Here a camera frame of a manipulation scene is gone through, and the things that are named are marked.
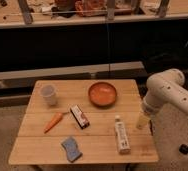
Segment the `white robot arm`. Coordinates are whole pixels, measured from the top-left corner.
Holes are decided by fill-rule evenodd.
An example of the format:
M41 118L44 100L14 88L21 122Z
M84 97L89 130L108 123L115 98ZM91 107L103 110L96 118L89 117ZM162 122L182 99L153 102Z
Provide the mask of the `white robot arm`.
M188 115L188 91L183 88L185 76L179 69L168 69L151 75L146 82L147 93L142 99L142 113L136 123L143 129L152 115L157 114L165 103L170 103Z

